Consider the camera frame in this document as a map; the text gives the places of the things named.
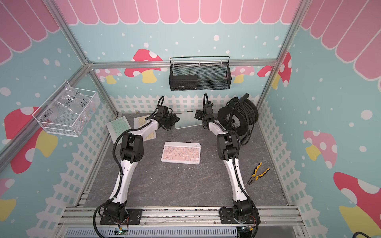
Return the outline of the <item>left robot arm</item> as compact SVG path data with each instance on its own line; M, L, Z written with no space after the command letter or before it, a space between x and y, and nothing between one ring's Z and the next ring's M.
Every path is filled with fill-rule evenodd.
M144 155L144 139L160 128L170 130L179 121L171 108L162 105L158 105L147 119L143 126L128 129L116 139L112 155L119 168L119 174L110 198L94 211L94 227L97 227L97 217L109 220L118 226L128 222L129 212L126 208L128 190L135 168Z

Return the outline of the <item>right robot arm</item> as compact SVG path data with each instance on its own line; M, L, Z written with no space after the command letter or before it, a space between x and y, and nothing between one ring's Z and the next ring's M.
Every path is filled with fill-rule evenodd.
M249 94L235 97L219 110L221 116L214 116L213 103L205 93L202 110L197 110L195 118L202 122L204 129L212 132L217 139L217 153L229 175L233 193L233 218L238 223L252 221L257 227L261 222L258 209L246 192L239 168L241 147L247 144L252 135L250 126L259 118L256 105L249 100Z

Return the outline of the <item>green key keyboard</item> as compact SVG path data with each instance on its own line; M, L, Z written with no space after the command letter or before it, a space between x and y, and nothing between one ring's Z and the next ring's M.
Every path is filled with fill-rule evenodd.
M114 144L124 131L131 129L125 116L106 123L106 127Z

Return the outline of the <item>yellow key keyboard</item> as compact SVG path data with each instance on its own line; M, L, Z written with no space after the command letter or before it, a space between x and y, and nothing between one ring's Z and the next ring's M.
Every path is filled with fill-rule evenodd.
M139 127L142 127L143 125L145 125L146 123L148 123L148 120L146 120L147 116L141 116L141 117L136 117L134 118L134 128L139 128ZM144 141L148 141L148 140L153 140L153 139L156 139L156 132L152 132L151 134L149 134L145 139Z

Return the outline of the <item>white key keyboard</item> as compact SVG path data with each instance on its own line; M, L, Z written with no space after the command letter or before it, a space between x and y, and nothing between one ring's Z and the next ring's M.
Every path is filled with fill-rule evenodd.
M176 114L176 116L180 119L175 123L177 130L202 125L202 121L195 118L195 112Z

